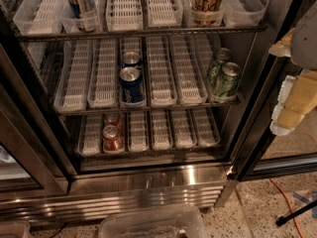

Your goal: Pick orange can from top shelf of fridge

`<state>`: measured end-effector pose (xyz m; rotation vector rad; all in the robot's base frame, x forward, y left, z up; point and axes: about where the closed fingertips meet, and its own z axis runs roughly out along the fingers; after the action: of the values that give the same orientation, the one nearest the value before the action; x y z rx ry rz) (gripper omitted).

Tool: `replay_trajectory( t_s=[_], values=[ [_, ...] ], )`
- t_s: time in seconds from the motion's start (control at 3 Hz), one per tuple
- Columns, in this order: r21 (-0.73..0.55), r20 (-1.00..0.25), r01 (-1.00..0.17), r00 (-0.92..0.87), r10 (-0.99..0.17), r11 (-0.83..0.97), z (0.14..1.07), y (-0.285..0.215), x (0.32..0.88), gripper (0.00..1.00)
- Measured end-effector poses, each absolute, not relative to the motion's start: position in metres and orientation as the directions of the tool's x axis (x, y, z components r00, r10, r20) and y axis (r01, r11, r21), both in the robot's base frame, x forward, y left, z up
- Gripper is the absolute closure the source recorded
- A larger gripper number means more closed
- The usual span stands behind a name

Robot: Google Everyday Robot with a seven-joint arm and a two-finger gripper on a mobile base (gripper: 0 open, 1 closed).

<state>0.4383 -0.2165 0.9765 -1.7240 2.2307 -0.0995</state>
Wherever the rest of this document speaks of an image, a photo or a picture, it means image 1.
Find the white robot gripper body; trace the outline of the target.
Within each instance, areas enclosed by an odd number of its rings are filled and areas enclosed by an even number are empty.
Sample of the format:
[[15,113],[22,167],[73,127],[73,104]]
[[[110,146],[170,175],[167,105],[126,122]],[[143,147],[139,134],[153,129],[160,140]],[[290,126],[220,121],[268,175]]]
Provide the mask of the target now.
[[317,68],[317,2],[296,24],[290,54],[293,63],[305,68]]

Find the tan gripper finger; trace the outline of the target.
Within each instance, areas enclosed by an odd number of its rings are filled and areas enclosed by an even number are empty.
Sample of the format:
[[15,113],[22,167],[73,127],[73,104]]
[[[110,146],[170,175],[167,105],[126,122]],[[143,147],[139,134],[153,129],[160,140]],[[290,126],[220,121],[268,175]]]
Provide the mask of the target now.
[[298,76],[288,75],[277,96],[269,129],[275,136],[292,132],[317,106],[317,71],[305,70]]
[[287,34],[285,34],[277,43],[273,44],[269,49],[268,53],[270,55],[276,56],[278,58],[287,57],[290,58],[290,45],[294,33],[294,28],[290,29]]

